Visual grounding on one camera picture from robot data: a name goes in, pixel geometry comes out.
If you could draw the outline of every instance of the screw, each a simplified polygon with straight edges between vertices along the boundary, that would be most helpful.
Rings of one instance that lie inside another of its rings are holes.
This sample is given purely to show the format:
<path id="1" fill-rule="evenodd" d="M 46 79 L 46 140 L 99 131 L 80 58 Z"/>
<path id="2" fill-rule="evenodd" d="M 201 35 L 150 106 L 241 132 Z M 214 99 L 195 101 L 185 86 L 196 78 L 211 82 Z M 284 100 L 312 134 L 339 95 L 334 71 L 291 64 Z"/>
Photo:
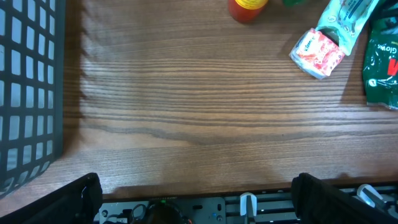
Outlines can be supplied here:
<path id="1" fill-rule="evenodd" d="M 107 210 L 103 210 L 102 211 L 102 216 L 107 217 L 108 216 L 108 211 Z"/>

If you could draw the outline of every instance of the red bottle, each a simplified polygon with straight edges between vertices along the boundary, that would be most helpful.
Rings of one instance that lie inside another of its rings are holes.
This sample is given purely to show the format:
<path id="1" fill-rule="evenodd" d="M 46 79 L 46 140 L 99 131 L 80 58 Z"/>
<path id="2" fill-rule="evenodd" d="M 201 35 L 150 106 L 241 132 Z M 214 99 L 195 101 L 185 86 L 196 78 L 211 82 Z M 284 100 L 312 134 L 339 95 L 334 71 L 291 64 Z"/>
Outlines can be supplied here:
<path id="1" fill-rule="evenodd" d="M 268 0 L 228 0 L 231 16 L 238 22 L 251 22 L 260 14 Z"/>

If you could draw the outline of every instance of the wooden table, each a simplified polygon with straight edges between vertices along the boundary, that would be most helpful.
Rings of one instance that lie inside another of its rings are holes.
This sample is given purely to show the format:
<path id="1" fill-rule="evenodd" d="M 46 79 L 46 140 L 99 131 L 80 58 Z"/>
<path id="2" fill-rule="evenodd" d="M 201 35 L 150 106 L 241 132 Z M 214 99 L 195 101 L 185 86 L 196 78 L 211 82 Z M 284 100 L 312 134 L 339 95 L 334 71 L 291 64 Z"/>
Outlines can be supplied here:
<path id="1" fill-rule="evenodd" d="M 328 1 L 271 1 L 250 25 L 226 2 L 69 0 L 65 153 L 1 215 L 89 172 L 107 197 L 397 180 L 398 113 L 366 106 L 367 37 L 318 81 L 288 54 Z"/>

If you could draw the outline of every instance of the laundry basket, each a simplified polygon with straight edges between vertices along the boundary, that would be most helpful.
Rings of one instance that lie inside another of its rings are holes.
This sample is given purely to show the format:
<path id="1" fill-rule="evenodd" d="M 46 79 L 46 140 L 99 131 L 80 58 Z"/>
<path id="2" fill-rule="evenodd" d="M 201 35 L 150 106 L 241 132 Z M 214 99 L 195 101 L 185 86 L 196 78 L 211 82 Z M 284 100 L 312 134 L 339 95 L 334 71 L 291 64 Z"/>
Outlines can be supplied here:
<path id="1" fill-rule="evenodd" d="M 65 0 L 0 0 L 0 198 L 62 153 Z"/>

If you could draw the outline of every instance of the plastic wrapper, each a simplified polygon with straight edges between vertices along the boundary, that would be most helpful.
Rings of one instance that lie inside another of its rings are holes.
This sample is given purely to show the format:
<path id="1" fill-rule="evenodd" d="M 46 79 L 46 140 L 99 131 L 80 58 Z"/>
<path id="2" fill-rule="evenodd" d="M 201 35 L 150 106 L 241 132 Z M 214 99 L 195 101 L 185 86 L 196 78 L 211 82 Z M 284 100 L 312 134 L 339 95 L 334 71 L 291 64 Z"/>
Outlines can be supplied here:
<path id="1" fill-rule="evenodd" d="M 318 79 L 330 76 L 344 56 L 333 41 L 315 29 L 306 32 L 290 53 L 298 67 Z"/>
<path id="2" fill-rule="evenodd" d="M 398 110 L 397 9 L 396 1 L 386 1 L 375 12 L 363 68 L 368 104 L 393 110 Z"/>
<path id="3" fill-rule="evenodd" d="M 323 11 L 317 30 L 331 37 L 344 54 L 350 55 L 378 2 L 379 0 L 331 0 Z"/>

